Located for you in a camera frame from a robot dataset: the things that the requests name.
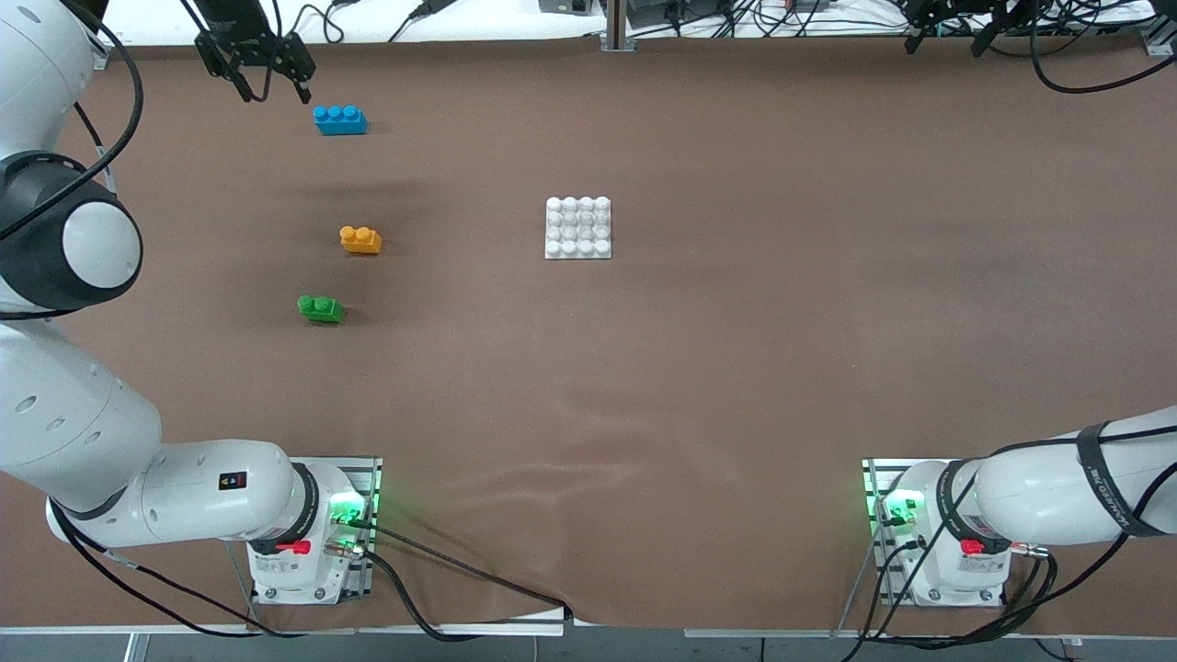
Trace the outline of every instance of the brown leather mat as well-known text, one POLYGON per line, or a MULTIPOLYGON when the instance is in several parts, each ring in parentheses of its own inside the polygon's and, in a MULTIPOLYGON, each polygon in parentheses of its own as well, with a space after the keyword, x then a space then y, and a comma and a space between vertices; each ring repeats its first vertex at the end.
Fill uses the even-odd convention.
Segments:
MULTIPOLYGON (((1139 51, 1046 65, 1097 82, 1139 51)), ((1172 72, 1071 98, 1025 61, 889 39, 315 57, 315 101, 358 104, 368 135, 320 138, 285 80, 245 105, 197 61, 142 62, 117 163, 142 277, 64 325, 166 441, 380 455, 384 522, 584 620, 829 629, 869 535, 863 457, 978 455, 1177 397, 1172 72), (544 260, 544 200, 584 194, 613 199, 613 259, 544 260), (345 224, 384 254, 347 256, 345 224), (347 320, 308 325, 302 293, 347 320)), ((117 65, 85 99, 108 140, 128 99, 117 65)), ((62 148, 89 153, 73 123, 62 148)), ((51 537, 40 495, 0 492, 0 624, 165 622, 51 537)), ((1128 545, 1028 631, 1177 635, 1138 607, 1171 602, 1173 549, 1128 545)), ((544 607, 384 550, 433 621, 544 607)), ((1060 550, 1064 578, 1097 551, 1060 550)), ((241 604, 219 542, 127 555, 241 604)), ((406 622, 375 593, 266 617, 406 622)))

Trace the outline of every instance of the black strap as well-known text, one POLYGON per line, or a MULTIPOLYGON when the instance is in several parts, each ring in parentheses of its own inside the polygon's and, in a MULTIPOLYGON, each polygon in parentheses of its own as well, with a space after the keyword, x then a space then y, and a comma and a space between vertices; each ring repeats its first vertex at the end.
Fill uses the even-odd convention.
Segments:
POLYGON ((1116 481, 1112 479, 1111 471, 1108 470, 1103 449, 1099 448, 1099 433, 1111 421, 1088 425, 1075 438, 1075 446, 1079 451, 1079 464, 1083 465, 1083 474, 1088 477, 1091 491, 1125 534, 1138 538, 1166 535, 1164 531, 1141 522, 1132 514, 1132 507, 1119 494, 1119 488, 1116 486, 1116 481))

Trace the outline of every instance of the lego brick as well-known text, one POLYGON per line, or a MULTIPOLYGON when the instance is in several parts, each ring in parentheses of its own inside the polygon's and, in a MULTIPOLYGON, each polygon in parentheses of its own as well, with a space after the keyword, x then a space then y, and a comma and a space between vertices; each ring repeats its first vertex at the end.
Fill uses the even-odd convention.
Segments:
POLYGON ((384 239, 379 232, 370 227, 357 229, 345 225, 339 230, 339 244, 350 253, 378 256, 384 239))
POLYGON ((355 106, 315 106, 314 125, 324 135, 363 135, 367 133, 367 118, 355 106))
POLYGON ((302 294, 298 298, 298 311, 311 322, 339 324, 344 320, 344 306, 331 297, 302 294))
POLYGON ((544 257, 613 257, 613 217, 609 198, 548 198, 544 219, 544 257))

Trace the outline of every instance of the white lego plate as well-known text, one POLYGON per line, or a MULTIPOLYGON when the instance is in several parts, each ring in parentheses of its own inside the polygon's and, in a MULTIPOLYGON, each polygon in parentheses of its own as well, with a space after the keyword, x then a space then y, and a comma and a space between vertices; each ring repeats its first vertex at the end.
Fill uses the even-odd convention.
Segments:
POLYGON ((613 257, 613 216, 609 198, 548 198, 544 218, 544 258, 613 257))

